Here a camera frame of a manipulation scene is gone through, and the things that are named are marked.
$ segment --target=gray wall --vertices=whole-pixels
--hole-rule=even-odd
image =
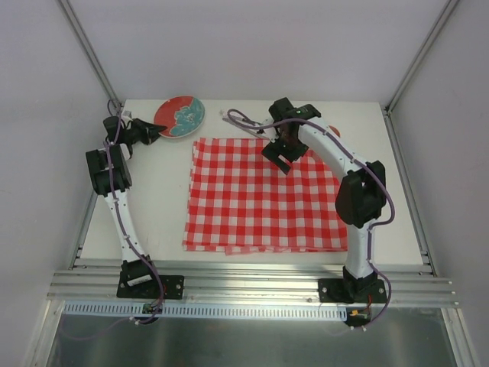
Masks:
[[[387,103],[446,0],[72,0],[121,98]]]
[[[489,365],[489,2],[462,0],[394,110],[441,275]]]
[[[105,95],[53,0],[0,11],[0,360],[20,365],[89,192]]]

